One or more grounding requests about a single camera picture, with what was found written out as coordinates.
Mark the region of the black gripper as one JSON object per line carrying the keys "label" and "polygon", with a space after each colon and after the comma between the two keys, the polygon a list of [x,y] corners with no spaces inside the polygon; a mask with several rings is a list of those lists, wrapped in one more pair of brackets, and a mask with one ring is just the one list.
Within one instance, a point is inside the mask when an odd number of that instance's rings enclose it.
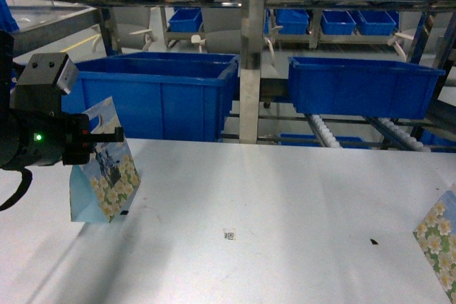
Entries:
{"label": "black gripper", "polygon": [[123,142],[123,127],[115,127],[114,133],[89,134],[89,119],[86,114],[72,114],[66,118],[66,143],[62,154],[64,165],[84,165],[90,159],[89,142]]}

